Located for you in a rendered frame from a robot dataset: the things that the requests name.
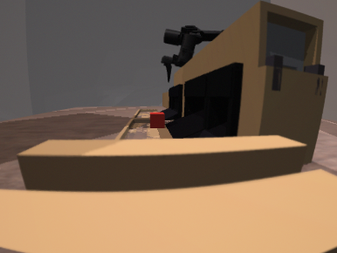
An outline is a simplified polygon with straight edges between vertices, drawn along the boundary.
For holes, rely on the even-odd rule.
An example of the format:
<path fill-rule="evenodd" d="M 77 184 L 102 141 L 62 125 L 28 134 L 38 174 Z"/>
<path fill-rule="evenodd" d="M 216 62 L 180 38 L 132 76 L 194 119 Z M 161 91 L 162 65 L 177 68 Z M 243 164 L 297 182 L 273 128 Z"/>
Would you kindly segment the red cube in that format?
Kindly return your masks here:
<path fill-rule="evenodd" d="M 150 113 L 150 128 L 165 128 L 165 113 Z"/>

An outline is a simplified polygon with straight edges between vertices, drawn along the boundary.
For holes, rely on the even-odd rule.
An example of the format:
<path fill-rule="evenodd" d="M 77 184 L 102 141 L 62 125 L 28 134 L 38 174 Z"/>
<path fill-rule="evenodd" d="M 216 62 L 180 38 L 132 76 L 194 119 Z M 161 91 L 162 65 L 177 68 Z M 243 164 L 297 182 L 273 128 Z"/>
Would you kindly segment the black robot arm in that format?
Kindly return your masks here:
<path fill-rule="evenodd" d="M 165 30 L 163 43 L 187 46 L 195 49 L 202 41 L 209 42 L 220 35 L 222 31 L 202 31 L 194 25 L 185 25 L 181 31 Z"/>

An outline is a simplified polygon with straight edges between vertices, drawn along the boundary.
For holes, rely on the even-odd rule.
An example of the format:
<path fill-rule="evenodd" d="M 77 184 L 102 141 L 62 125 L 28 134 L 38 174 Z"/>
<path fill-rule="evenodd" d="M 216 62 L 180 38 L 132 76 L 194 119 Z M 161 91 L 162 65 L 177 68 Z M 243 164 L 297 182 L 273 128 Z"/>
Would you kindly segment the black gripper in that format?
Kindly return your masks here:
<path fill-rule="evenodd" d="M 168 82 L 170 80 L 172 65 L 180 65 L 180 66 L 185 65 L 190 59 L 193 58 L 193 55 L 194 55 L 193 53 L 194 53 L 193 48 L 187 47 L 187 46 L 181 46 L 181 49 L 178 55 L 178 61 L 173 60 L 173 57 L 166 57 L 166 56 L 162 57 L 161 63 L 166 65 L 167 74 L 168 74 Z"/>

